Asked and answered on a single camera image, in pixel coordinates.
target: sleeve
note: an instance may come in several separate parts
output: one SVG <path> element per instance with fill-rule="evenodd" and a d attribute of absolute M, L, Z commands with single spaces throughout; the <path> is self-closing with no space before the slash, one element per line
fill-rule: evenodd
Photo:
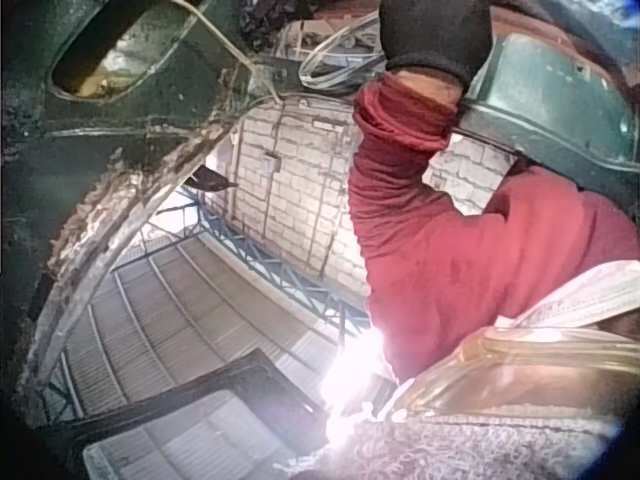
<path fill-rule="evenodd" d="M 483 215 L 465 217 L 422 183 L 448 146 L 455 111 L 387 75 L 359 93 L 354 119 L 364 137 L 350 172 L 350 215 L 369 314 L 399 380 L 569 280 L 586 248 L 574 184 L 527 169 L 502 183 Z"/>

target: metal frame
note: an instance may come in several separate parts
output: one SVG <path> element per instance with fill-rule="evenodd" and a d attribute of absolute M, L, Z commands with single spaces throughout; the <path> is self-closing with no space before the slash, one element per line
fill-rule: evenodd
<path fill-rule="evenodd" d="M 356 336 L 370 327 L 369 316 L 336 292 L 312 280 L 288 265 L 264 246 L 239 232 L 223 218 L 203 205 L 195 195 L 185 190 L 177 193 L 197 203 L 202 228 L 223 245 L 250 270 L 276 287 L 291 300 L 336 328 L 341 327 L 341 317 L 346 322 L 346 335 Z"/>
<path fill-rule="evenodd" d="M 326 412 L 259 349 L 169 391 L 90 418 L 46 426 L 36 434 L 70 473 L 88 479 L 82 455 L 87 446 L 144 427 L 221 390 L 235 394 L 297 454 L 308 455 L 326 444 Z"/>
<path fill-rule="evenodd" d="M 207 232 L 213 239 L 224 246 L 226 250 L 242 261 L 242 263 L 244 263 L 251 271 L 257 273 L 270 285 L 284 293 L 289 299 L 295 301 L 297 304 L 301 305 L 318 318 L 324 320 L 326 323 L 336 327 L 339 331 L 339 349 L 344 347 L 344 341 L 347 335 L 355 337 L 363 329 L 369 328 L 369 317 L 366 312 L 355 307 L 347 300 L 341 298 L 337 293 L 319 284 L 317 281 L 309 279 L 294 267 L 288 265 L 281 258 L 269 252 L 265 247 L 239 232 L 223 218 L 212 212 L 206 205 L 203 205 L 197 195 L 193 192 L 186 189 L 179 189 L 176 193 L 184 196 L 189 200 L 189 202 L 181 206 L 158 210 L 146 223 L 146 225 L 150 225 L 152 228 L 171 236 L 174 240 L 168 244 L 150 249 L 148 242 L 151 239 L 145 238 L 143 230 L 141 229 L 140 238 L 144 253 L 133 259 L 122 262 L 111 269 L 111 274 L 115 276 L 115 281 L 120 288 L 121 294 L 123 291 L 118 271 L 141 260 L 147 260 L 151 263 L 152 270 L 156 273 L 164 287 L 167 288 L 165 284 L 166 282 L 164 282 L 162 275 L 159 274 L 160 272 L 153 262 L 152 256 L 160 251 L 177 247 L 181 254 L 185 256 L 187 261 L 192 264 L 193 262 L 190 261 L 190 258 L 185 254 L 184 250 L 180 248 L 180 244 Z M 153 218 L 162 215 L 163 213 L 179 210 L 183 210 L 184 212 L 185 209 L 194 207 L 197 212 L 197 222 L 194 225 L 187 225 L 186 215 L 183 214 L 181 234 L 167 231 L 153 223 Z M 210 283 L 206 276 L 203 276 L 203 278 L 205 281 Z M 169 295 L 172 296 L 174 302 L 184 314 L 184 307 L 180 305 L 176 298 L 174 298 L 170 289 Z M 127 310 L 129 310 L 129 313 L 131 314 L 131 307 L 128 304 L 126 294 L 123 295 L 123 299 L 127 305 Z M 193 324 L 189 315 L 185 315 L 185 318 Z M 221 358 L 217 352 L 214 351 L 214 354 L 217 358 Z M 78 399 L 73 391 L 73 381 L 68 367 L 66 366 L 66 357 L 64 354 L 60 359 L 58 372 L 59 375 L 52 376 L 52 379 L 47 386 L 47 390 L 64 400 L 65 403 L 62 408 L 56 412 L 51 412 L 48 408 L 44 395 L 40 395 L 44 415 L 48 424 L 55 424 L 59 422 L 65 412 L 68 412 L 69 408 L 71 408 L 73 418 L 82 418 L 84 416 L 82 408 L 78 408 Z"/>

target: hand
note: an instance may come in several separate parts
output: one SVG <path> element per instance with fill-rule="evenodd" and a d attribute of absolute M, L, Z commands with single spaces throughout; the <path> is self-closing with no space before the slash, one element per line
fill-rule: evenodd
<path fill-rule="evenodd" d="M 493 46 L 488 0 L 382 0 L 387 70 L 423 67 L 469 88 Z"/>

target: person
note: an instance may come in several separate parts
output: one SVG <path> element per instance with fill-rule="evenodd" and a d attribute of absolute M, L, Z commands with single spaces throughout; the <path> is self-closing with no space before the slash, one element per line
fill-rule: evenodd
<path fill-rule="evenodd" d="M 497 318 L 517 318 L 602 264 L 640 258 L 608 199 L 517 162 L 481 215 L 422 183 L 492 48 L 488 0 L 382 0 L 387 72 L 357 95 L 349 208 L 368 310 L 399 382 Z"/>

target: cable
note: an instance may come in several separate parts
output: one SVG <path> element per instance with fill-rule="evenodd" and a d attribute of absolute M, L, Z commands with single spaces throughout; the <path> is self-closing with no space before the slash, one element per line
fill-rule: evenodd
<path fill-rule="evenodd" d="M 374 52 L 370 60 L 359 65 L 349 66 L 320 76 L 312 75 L 322 62 L 323 58 L 327 55 L 331 55 L 328 53 L 330 49 L 340 45 L 345 38 L 352 35 L 355 36 L 358 33 L 371 27 L 375 27 L 378 24 L 378 12 L 375 11 L 356 20 L 351 25 L 346 26 L 322 42 L 313 50 L 304 62 L 302 62 L 302 65 L 300 65 L 300 70 L 298 71 L 300 82 L 302 82 L 305 87 L 313 90 L 332 91 L 335 90 L 338 85 L 348 83 L 358 74 L 372 70 L 374 67 L 384 62 L 384 54 L 382 51 L 378 53 Z"/>
<path fill-rule="evenodd" d="M 244 53 L 242 53 L 220 30 L 218 30 L 218 28 L 213 23 L 211 23 L 209 19 L 205 17 L 200 10 L 198 10 L 196 7 L 194 7 L 193 5 L 191 5 L 190 3 L 184 0 L 169 0 L 169 1 L 175 3 L 179 7 L 182 7 L 185 10 L 191 12 L 193 15 L 195 15 L 196 18 L 200 20 L 204 24 L 204 26 L 207 27 L 207 29 L 211 33 L 213 33 L 213 35 L 216 36 L 218 40 L 222 42 L 222 44 L 226 47 L 226 49 L 229 50 L 229 52 L 234 57 L 236 57 L 240 63 L 246 66 L 249 69 L 249 71 L 256 77 L 257 80 L 262 82 L 267 87 L 267 89 L 273 96 L 273 100 L 277 104 L 282 103 L 282 99 L 278 95 L 278 92 L 276 92 L 276 89 L 274 88 L 271 80 L 266 78 L 264 74 L 260 72 L 256 64 L 252 62 L 251 59 L 247 57 Z"/>

